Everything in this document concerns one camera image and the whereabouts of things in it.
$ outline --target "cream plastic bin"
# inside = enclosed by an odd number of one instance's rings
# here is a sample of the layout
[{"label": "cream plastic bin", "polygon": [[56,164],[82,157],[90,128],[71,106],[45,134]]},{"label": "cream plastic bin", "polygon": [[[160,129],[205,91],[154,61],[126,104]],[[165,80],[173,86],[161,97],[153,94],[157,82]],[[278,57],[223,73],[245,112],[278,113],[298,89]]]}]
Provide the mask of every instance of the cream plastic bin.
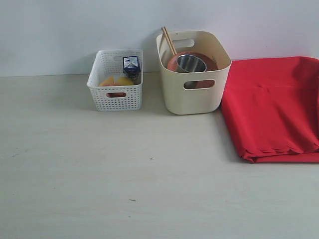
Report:
[{"label": "cream plastic bin", "polygon": [[[99,87],[99,84],[110,76],[116,81],[123,73],[123,57],[138,56],[141,73],[138,84],[133,86]],[[98,111],[131,111],[142,107],[143,84],[143,50],[102,50],[95,57],[93,68],[87,82],[96,109]],[[125,97],[110,98],[108,93],[125,93]]]},{"label": "cream plastic bin", "polygon": [[[214,111],[218,108],[231,65],[231,59],[218,41],[209,32],[185,31],[171,32],[170,37],[174,42],[177,52],[196,51],[214,59],[219,70],[178,73],[166,68],[172,53],[161,34],[157,37],[157,48],[160,61],[160,73],[162,90],[167,109],[177,115],[198,114]],[[180,47],[178,45],[192,41],[191,47]],[[184,83],[187,81],[214,80],[215,84],[211,88],[185,89]]]}]

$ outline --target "chopsticks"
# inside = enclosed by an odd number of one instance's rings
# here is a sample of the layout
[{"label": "chopsticks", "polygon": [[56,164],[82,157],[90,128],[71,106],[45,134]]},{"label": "chopsticks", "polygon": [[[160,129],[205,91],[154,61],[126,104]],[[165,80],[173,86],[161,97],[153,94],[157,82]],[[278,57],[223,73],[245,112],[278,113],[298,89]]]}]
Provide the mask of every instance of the chopsticks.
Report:
[{"label": "chopsticks", "polygon": [[169,37],[169,34],[168,34],[168,32],[167,32],[166,27],[162,27],[161,30],[162,30],[163,33],[164,33],[165,39],[166,39],[166,41],[167,41],[167,43],[168,43],[168,46],[169,46],[171,52],[173,53],[173,56],[176,55],[176,54],[177,54],[176,49],[175,49],[175,47],[174,47],[174,44],[173,44],[171,38]]}]

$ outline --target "yellow food item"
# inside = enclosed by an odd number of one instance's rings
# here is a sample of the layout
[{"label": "yellow food item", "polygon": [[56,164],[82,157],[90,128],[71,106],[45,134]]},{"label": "yellow food item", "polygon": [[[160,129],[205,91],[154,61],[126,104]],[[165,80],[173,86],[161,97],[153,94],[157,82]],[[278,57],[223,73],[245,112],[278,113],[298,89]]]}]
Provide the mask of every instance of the yellow food item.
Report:
[{"label": "yellow food item", "polygon": [[111,86],[114,84],[114,76],[110,76],[108,79],[103,81],[99,86]]},{"label": "yellow food item", "polygon": [[128,77],[120,77],[116,81],[120,86],[132,86],[134,85],[133,81]]}]

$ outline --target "red cloth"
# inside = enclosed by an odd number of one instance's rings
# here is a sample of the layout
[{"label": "red cloth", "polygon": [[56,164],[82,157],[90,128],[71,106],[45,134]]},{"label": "red cloth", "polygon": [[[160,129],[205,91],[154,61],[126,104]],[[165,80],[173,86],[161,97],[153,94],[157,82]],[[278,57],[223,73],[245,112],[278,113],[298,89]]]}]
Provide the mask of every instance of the red cloth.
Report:
[{"label": "red cloth", "polygon": [[319,162],[319,60],[234,61],[222,112],[240,157]]}]

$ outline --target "white wall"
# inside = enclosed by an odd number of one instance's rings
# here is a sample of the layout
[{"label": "white wall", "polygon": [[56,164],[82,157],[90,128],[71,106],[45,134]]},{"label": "white wall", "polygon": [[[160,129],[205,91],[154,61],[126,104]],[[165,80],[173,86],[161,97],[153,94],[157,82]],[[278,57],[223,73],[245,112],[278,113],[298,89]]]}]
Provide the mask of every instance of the white wall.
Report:
[{"label": "white wall", "polygon": [[99,49],[143,48],[157,71],[155,36],[214,33],[232,59],[319,57],[319,1],[2,0],[0,76],[89,73]]}]

